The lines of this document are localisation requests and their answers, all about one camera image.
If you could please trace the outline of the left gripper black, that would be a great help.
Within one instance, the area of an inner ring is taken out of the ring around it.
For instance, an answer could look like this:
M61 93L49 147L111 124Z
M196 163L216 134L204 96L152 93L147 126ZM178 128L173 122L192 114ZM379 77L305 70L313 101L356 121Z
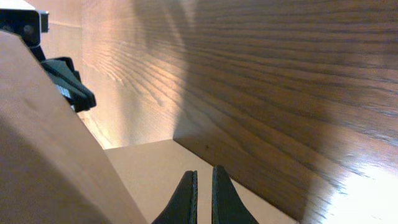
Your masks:
M1 30L22 38L74 112L88 111L96 106L94 93L84 86L70 57L46 60L40 43L41 34L49 31L48 11L1 9Z

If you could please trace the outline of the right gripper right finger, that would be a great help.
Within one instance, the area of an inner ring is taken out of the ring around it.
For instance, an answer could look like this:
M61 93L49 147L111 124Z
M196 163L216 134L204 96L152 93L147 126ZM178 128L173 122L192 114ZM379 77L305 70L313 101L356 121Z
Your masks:
M258 224L240 199L223 166L215 166L212 174L212 224Z

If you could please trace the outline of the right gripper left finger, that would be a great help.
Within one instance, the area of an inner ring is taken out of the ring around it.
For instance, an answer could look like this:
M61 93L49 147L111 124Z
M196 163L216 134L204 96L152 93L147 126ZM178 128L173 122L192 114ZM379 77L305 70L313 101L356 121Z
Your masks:
M152 224L197 224L198 174L188 170L182 176L168 204Z

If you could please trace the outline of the cardboard box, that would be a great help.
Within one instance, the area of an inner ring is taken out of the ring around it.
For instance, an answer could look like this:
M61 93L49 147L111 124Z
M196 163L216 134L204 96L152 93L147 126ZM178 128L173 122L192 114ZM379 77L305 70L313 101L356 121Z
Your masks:
M203 172L209 223L208 164L171 140L105 151L21 38L1 34L2 223L150 223L186 169Z

